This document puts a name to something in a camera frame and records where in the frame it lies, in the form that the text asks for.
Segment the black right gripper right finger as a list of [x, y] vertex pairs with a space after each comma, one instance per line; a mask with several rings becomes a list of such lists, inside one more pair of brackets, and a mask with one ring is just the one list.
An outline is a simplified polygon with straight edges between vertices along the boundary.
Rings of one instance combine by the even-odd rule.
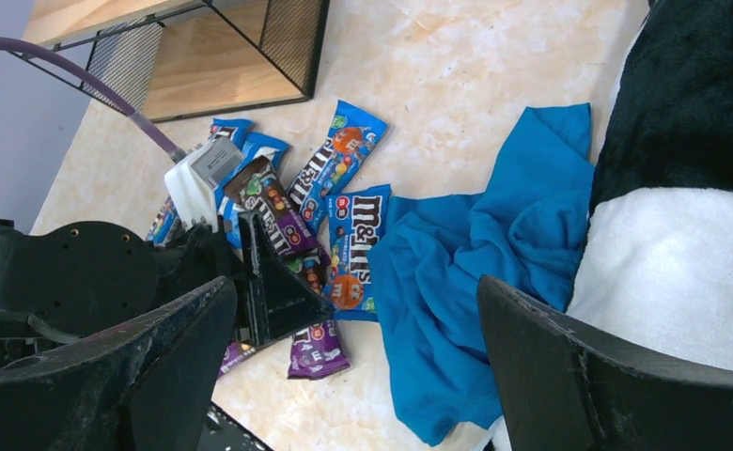
[[515, 450], [733, 450], [733, 371], [650, 350], [485, 275], [476, 299]]

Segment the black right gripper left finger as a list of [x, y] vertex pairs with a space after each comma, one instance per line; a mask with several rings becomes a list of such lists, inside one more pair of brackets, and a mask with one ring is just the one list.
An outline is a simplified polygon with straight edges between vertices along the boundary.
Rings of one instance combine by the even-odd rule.
[[237, 308], [219, 277], [0, 368], [0, 450], [195, 450]]

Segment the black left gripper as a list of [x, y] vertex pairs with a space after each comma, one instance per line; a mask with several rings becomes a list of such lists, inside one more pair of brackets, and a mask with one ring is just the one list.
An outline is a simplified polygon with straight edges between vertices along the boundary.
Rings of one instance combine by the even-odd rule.
[[33, 236], [0, 220], [0, 368], [240, 274], [240, 259], [207, 225], [157, 245], [102, 221]]

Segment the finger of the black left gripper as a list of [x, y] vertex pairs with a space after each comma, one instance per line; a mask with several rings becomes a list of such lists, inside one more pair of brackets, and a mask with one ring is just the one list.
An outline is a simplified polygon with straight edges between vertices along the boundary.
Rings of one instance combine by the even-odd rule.
[[254, 211], [239, 214], [244, 273], [237, 280], [237, 340], [256, 348], [294, 335], [313, 292], [289, 269]]

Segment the purple candy bag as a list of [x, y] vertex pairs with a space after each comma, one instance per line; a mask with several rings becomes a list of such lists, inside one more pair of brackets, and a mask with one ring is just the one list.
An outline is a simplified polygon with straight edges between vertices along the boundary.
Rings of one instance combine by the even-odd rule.
[[229, 197], [237, 197], [245, 211], [256, 212], [276, 253], [281, 257], [317, 248], [316, 236], [294, 209], [285, 188], [269, 162], [260, 163], [257, 171], [241, 188], [226, 186]]
[[223, 361], [220, 364], [217, 379], [222, 378], [234, 367], [252, 358], [258, 353], [258, 348], [242, 342], [232, 342], [225, 350]]
[[333, 320], [333, 308], [322, 299], [330, 258], [321, 246], [286, 260], [289, 269], [313, 292], [300, 307], [303, 327], [294, 333], [289, 353], [289, 380], [320, 380], [349, 369], [351, 361]]

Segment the purple candy bag bottom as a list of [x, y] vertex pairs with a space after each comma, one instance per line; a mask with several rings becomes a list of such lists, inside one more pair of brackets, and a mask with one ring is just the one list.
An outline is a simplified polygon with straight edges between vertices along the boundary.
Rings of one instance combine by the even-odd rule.
[[222, 378], [234, 367], [252, 358], [258, 353], [258, 348], [242, 342], [232, 342], [225, 350], [223, 361], [220, 364], [217, 379]]

